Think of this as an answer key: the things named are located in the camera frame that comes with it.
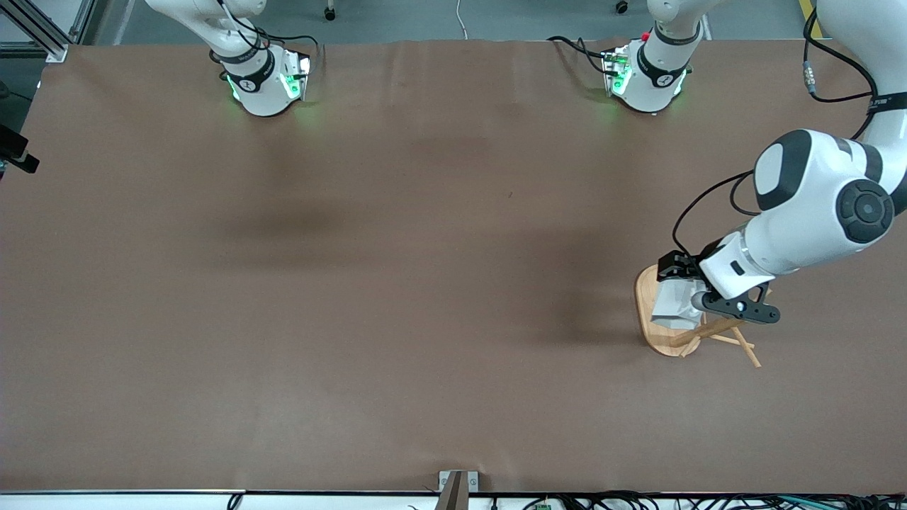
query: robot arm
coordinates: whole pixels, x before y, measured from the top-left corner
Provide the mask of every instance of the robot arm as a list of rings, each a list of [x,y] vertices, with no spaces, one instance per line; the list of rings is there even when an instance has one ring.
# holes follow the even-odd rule
[[[769,281],[869,248],[907,210],[907,0],[819,7],[825,29],[876,81],[865,143],[797,130],[769,145],[753,174],[762,212],[696,257],[674,251],[659,261],[654,322],[692,329],[702,311],[777,322],[763,302]]]
[[[609,93],[640,112],[664,109],[687,75],[689,59],[702,40],[702,16],[724,0],[649,0],[655,26],[643,39],[606,59]]]
[[[309,62],[252,30],[266,0],[146,0],[155,11],[201,37],[227,71],[233,96],[254,115],[270,116],[301,99]]]

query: table surface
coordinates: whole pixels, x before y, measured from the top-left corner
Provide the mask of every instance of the table surface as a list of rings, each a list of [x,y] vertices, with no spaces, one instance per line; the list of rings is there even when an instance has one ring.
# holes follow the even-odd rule
[[[2,488],[907,488],[904,229],[773,284],[759,370],[639,333],[634,279],[693,197],[860,124],[809,99],[800,43],[702,44],[657,116],[551,43],[330,46],[268,119],[206,53],[44,72],[41,167],[0,186]],[[680,235],[742,221],[722,191]]]

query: gray floor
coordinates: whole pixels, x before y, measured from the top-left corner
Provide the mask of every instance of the gray floor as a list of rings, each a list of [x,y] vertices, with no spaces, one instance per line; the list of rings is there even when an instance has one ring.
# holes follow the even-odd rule
[[[645,2],[629,3],[628,12],[618,15],[614,0],[462,0],[460,14],[471,39],[636,37],[652,21]],[[327,21],[322,0],[271,0],[254,21],[272,34],[310,34],[324,44],[459,39],[455,7],[455,0],[336,0],[336,19]],[[92,44],[200,43],[143,0],[109,0],[99,11]],[[797,0],[729,0],[708,18],[716,39],[796,38],[803,27]],[[31,96],[43,68],[41,60],[0,58],[0,80]],[[20,129],[27,112],[25,100],[0,100],[0,122],[7,126]]]

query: brown table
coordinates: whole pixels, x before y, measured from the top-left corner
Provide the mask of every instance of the brown table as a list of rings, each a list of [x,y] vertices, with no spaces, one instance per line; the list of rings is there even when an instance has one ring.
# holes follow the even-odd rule
[[[809,99],[798,42],[703,44],[658,116],[563,46],[469,41],[328,47],[261,119],[206,52],[44,72],[41,167],[0,186],[2,488],[907,488],[906,229],[779,280],[759,370],[639,334],[697,193],[862,120]],[[721,192],[681,235],[742,220]]]

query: wooden stool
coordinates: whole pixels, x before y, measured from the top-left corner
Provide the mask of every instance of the wooden stool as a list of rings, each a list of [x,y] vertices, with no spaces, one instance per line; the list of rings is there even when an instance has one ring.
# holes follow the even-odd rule
[[[696,329],[671,329],[659,326],[651,321],[652,308],[655,306],[655,297],[658,295],[658,266],[645,268],[636,278],[636,309],[639,313],[639,324],[642,327],[642,336],[657,352],[672,357],[686,358],[697,347],[702,338],[711,338],[727,344],[735,344],[743,348],[749,360],[756,368],[762,367],[753,352],[755,347],[748,343],[740,332],[738,326],[745,321],[719,317],[711,322],[702,314],[702,322]],[[721,333],[731,331],[733,338],[723,337]]]

